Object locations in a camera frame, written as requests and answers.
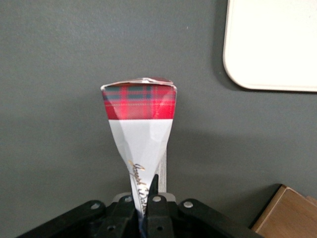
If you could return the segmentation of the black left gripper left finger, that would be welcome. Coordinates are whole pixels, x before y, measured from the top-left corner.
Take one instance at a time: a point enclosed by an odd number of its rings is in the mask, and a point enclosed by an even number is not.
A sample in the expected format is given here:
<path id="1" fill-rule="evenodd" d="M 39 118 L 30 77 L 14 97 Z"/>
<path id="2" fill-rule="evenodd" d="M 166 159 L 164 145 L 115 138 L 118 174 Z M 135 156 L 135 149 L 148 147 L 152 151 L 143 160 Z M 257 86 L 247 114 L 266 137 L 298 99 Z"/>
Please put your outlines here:
<path id="1" fill-rule="evenodd" d="M 136 209 L 131 195 L 114 203 L 113 209 L 103 220 L 97 238 L 135 238 Z"/>

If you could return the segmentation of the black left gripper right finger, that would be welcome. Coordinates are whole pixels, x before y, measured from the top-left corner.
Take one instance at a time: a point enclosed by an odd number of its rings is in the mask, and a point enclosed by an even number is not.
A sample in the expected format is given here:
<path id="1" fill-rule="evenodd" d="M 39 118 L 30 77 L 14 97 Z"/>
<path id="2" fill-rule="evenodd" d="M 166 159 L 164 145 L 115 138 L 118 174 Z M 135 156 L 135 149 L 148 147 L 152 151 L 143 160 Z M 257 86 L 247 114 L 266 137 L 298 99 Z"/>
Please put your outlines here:
<path id="1" fill-rule="evenodd" d="M 150 186 L 145 216 L 147 238 L 172 238 L 173 225 L 169 214 L 168 201 L 159 193 L 159 176 L 155 174 Z"/>

